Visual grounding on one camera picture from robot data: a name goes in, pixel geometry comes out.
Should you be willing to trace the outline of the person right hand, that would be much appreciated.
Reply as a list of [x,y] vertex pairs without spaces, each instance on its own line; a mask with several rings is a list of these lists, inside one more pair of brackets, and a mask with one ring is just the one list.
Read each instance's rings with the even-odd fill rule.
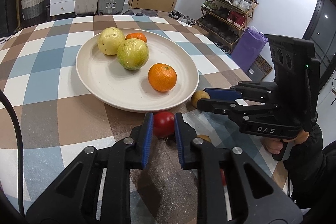
[[[297,137],[295,139],[291,140],[283,140],[284,143],[293,143],[296,144],[302,144],[305,142],[310,135],[310,132],[305,132],[304,130],[301,130]],[[265,147],[265,149],[275,155],[278,155],[282,148],[284,147],[284,144],[282,143],[281,139],[276,138],[263,138],[262,144]]]

